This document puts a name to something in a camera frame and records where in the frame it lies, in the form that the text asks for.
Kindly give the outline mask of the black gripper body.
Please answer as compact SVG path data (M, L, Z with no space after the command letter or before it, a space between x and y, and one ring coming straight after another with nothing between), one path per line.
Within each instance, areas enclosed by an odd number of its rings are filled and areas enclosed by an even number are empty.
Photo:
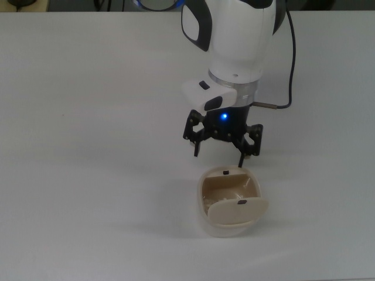
M241 139L246 133L247 117L250 106L227 107L207 111L203 120L205 132L211 138L231 142L231 139Z

